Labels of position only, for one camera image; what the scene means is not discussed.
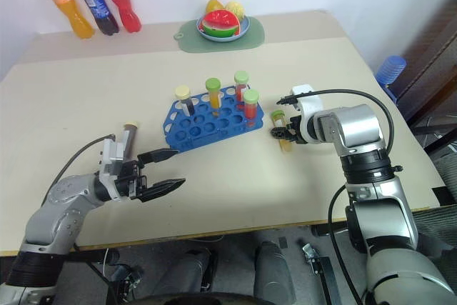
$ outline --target green placemat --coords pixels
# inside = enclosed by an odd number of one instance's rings
[[[249,17],[251,25],[246,34],[231,42],[213,42],[205,39],[196,28],[196,21],[188,21],[183,24],[174,35],[181,50],[188,53],[210,53],[212,51],[229,51],[252,49],[260,46],[265,41],[265,32],[260,21]]]

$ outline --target orange liquid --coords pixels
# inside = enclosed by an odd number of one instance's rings
[[[68,17],[71,28],[80,39],[89,39],[94,35],[94,29],[79,12],[74,0],[54,0],[54,3]]]

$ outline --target black cable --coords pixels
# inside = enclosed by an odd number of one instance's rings
[[[298,98],[303,98],[305,96],[318,96],[319,94],[331,94],[331,93],[345,93],[345,94],[355,94],[357,96],[364,96],[365,98],[370,99],[376,105],[378,105],[381,110],[383,110],[383,113],[386,115],[387,122],[388,122],[388,143],[387,143],[387,154],[389,154],[392,150],[393,146],[393,136],[394,136],[394,127],[393,127],[393,119],[392,115],[387,109],[386,105],[376,98],[375,96],[372,96],[369,93],[362,92],[362,91],[357,91],[355,89],[324,89],[322,91],[313,91],[313,92],[308,92],[308,93],[302,93],[302,94],[297,94],[297,95],[292,95],[292,96],[285,96],[282,98],[280,101],[277,102],[277,104],[291,104],[290,101],[293,101],[294,99]]]
[[[48,191],[46,192],[46,195],[44,196],[43,198],[43,201],[41,202],[41,205],[43,206],[44,202],[46,201],[46,198],[48,197],[48,194],[49,194],[49,191],[52,189],[52,187],[57,184],[57,182],[59,182],[60,178],[62,177],[62,175],[64,175],[64,173],[66,172],[66,170],[70,167],[70,165],[74,162],[74,160],[76,160],[78,158],[79,155],[81,155],[85,150],[87,150],[88,148],[90,148],[91,146],[93,146],[94,144],[97,144],[101,141],[103,141],[104,139],[116,139],[116,136],[114,136],[113,134],[109,134],[109,135],[106,135],[106,136],[103,136],[103,137],[100,137],[98,139],[95,139],[93,140],[92,142],[89,142],[88,144],[86,144],[85,146],[83,146],[81,149],[79,149],[69,160],[68,162],[65,164],[65,166],[62,168],[62,170],[60,170],[60,172],[57,174],[56,178],[52,181],[50,187],[48,188]]]
[[[333,244],[333,249],[335,250],[335,255],[336,258],[338,259],[338,262],[341,267],[341,271],[343,272],[344,278],[346,279],[346,282],[348,283],[349,289],[351,290],[351,293],[356,300],[357,305],[363,305],[363,302],[360,298],[360,296],[357,293],[356,287],[354,286],[351,277],[349,276],[348,270],[346,269],[346,265],[344,264],[343,258],[341,257],[341,252],[340,249],[338,248],[338,244],[336,243],[336,238],[335,238],[335,232],[333,231],[332,228],[332,214],[333,214],[333,205],[335,205],[335,201],[337,200],[338,196],[344,191],[346,188],[346,185],[343,185],[342,187],[339,188],[338,191],[336,191],[335,195],[330,201],[330,205],[328,206],[328,232],[330,234],[330,239],[331,243]]]
[[[103,136],[103,137],[100,137],[98,139],[94,139],[92,142],[89,142],[88,144],[86,144],[85,146],[83,146],[81,149],[79,149],[69,160],[68,162],[65,164],[65,166],[62,168],[62,170],[60,170],[60,172],[57,174],[56,178],[52,181],[48,191],[46,192],[46,195],[44,196],[43,198],[43,201],[41,202],[41,205],[43,206],[43,204],[46,202],[46,198],[48,197],[48,194],[50,192],[50,190],[52,189],[52,187],[57,184],[60,180],[60,178],[62,177],[62,175],[64,175],[64,173],[66,172],[66,170],[70,167],[70,165],[78,158],[79,155],[81,155],[85,150],[87,150],[88,148],[90,148],[91,146],[93,146],[94,144],[97,144],[99,142],[102,142],[104,139],[113,139],[115,140],[116,139],[116,136],[114,136],[113,134],[109,134],[109,135],[106,135],[106,136]],[[76,243],[73,244],[73,248],[75,251],[81,251],[78,247],[78,245]],[[90,262],[86,262],[86,265],[92,269],[92,271],[94,271],[94,273],[108,286],[108,290],[110,291],[111,295],[113,296],[114,298],[114,303],[116,305],[118,305],[118,301],[117,301],[117,295],[116,295],[116,292],[114,291],[113,289],[113,286],[111,285],[111,283],[109,282],[109,280],[104,277],[104,275]]]

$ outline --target toy watermelon slice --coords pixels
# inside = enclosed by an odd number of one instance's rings
[[[240,21],[233,12],[215,10],[209,12],[201,21],[201,28],[212,37],[230,37],[239,35]]]

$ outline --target yellow cap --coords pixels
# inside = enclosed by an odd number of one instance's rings
[[[191,89],[186,85],[180,85],[176,87],[174,94],[179,100],[184,100],[191,96]]]

